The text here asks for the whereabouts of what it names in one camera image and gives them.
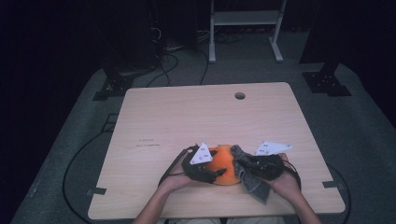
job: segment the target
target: black bracket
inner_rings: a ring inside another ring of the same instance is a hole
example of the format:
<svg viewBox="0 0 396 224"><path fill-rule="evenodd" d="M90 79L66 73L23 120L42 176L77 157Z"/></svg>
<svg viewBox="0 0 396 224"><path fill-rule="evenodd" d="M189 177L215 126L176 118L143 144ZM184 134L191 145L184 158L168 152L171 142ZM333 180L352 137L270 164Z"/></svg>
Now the black bracket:
<svg viewBox="0 0 396 224"><path fill-rule="evenodd" d="M104 101L107 97L124 96L132 88L134 77L124 77L119 74L115 66L104 66L106 81L100 91L93 97L94 101Z"/></svg>

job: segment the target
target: stand leg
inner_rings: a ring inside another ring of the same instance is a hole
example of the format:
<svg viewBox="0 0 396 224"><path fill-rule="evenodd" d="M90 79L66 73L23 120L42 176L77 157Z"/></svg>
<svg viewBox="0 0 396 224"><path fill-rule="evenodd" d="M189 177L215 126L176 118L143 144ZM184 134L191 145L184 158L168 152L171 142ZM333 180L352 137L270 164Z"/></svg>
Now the stand leg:
<svg viewBox="0 0 396 224"><path fill-rule="evenodd" d="M282 54L280 54L280 50L279 50L279 47L277 46L276 41L277 41L277 37L279 35L280 25L282 24L283 15L285 14L286 3L287 3L287 0L283 0L282 1L282 5L280 7L279 14L277 15L277 21L276 21L274 36L271 36L269 38L270 39L271 48L272 48L272 50L273 50L273 52L275 54L276 61L278 63L282 63L283 62L283 57L282 57Z"/></svg>
<svg viewBox="0 0 396 224"><path fill-rule="evenodd" d="M214 0L211 2L210 6L210 42L209 42L209 62L216 62L216 52L215 52L215 3Z"/></svg>

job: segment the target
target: wooden table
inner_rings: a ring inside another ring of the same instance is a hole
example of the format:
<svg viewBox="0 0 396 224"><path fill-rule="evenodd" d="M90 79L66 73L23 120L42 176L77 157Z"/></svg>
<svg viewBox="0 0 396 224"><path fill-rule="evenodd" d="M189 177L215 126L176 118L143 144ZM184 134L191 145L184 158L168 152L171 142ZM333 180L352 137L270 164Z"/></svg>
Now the wooden table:
<svg viewBox="0 0 396 224"><path fill-rule="evenodd" d="M238 100L235 94L244 94ZM341 213L337 188L287 83L131 89L125 95L89 210L92 219L134 218L163 172L185 147L237 144L251 154L263 141L291 144L290 162L303 194L319 214ZM173 193L162 217L254 217L294 214L273 192L267 204L241 184L198 183Z"/></svg>

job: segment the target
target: white paper triangle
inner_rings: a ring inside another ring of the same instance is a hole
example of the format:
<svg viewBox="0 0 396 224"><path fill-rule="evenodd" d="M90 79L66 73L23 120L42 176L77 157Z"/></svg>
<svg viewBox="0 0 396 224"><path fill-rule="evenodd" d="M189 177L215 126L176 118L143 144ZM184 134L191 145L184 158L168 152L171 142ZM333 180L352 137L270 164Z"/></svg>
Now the white paper triangle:
<svg viewBox="0 0 396 224"><path fill-rule="evenodd" d="M291 145L264 141L256 150L256 156L269 156L291 149Z"/></svg>
<svg viewBox="0 0 396 224"><path fill-rule="evenodd" d="M213 158L210 155L209 147L205 143L202 143L201 146L198 148L197 152L195 155L192 157L190 160L190 164L199 164L203 162L209 162L212 161Z"/></svg>

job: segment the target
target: gray cloth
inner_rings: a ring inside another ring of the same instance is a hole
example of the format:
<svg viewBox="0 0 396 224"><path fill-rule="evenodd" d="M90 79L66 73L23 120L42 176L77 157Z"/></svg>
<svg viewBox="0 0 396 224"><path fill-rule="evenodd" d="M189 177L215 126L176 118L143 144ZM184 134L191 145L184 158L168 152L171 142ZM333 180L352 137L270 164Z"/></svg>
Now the gray cloth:
<svg viewBox="0 0 396 224"><path fill-rule="evenodd" d="M250 158L252 155L244 152L238 145L231 147L231 153L233 154L233 166L235 169L235 174L241 180L242 185L245 187L248 193L252 194L263 203L266 203L271 187L257 176L251 174L249 171L246 171L245 168L238 162L251 162Z"/></svg>

